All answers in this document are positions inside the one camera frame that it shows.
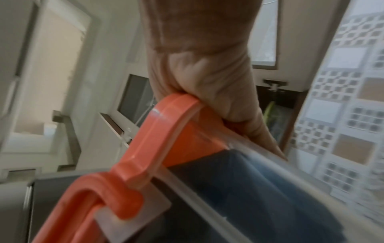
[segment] tiled wall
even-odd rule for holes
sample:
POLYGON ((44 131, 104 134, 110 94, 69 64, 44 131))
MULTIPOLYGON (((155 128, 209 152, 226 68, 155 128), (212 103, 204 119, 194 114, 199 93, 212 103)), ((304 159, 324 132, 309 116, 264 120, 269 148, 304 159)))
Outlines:
POLYGON ((384 0, 351 0, 287 156, 384 227, 384 0))

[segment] plastic container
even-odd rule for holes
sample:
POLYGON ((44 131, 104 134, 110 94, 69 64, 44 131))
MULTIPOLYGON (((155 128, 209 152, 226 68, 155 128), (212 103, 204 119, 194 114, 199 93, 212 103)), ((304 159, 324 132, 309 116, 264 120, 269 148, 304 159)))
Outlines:
POLYGON ((328 192, 173 94, 109 172, 67 189, 33 242, 384 242, 328 192))

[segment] dark blue fabric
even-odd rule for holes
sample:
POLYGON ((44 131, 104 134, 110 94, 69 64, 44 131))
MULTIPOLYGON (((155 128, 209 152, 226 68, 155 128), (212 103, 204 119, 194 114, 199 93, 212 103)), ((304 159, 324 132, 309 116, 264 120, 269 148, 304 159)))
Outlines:
POLYGON ((344 242, 321 203, 236 150, 170 170, 253 242, 344 242))

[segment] orange plastic clip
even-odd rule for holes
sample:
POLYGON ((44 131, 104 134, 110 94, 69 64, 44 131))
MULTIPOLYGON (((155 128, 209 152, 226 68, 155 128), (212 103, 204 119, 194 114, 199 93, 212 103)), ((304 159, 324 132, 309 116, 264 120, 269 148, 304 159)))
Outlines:
POLYGON ((120 162, 109 172, 82 176, 69 186, 33 243, 99 242, 93 214, 108 206, 120 219, 134 217, 143 205, 138 189, 161 164, 172 166, 225 148, 207 138, 198 124, 223 127, 220 117, 195 97, 172 94, 150 112, 120 162))

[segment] hand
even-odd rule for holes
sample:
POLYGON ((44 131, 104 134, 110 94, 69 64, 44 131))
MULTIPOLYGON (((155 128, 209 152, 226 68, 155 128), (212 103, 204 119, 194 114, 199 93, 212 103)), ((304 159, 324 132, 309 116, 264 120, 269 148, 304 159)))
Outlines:
POLYGON ((261 0, 141 0, 149 79, 159 101, 195 95, 254 143, 284 158, 263 122, 248 56, 261 0))

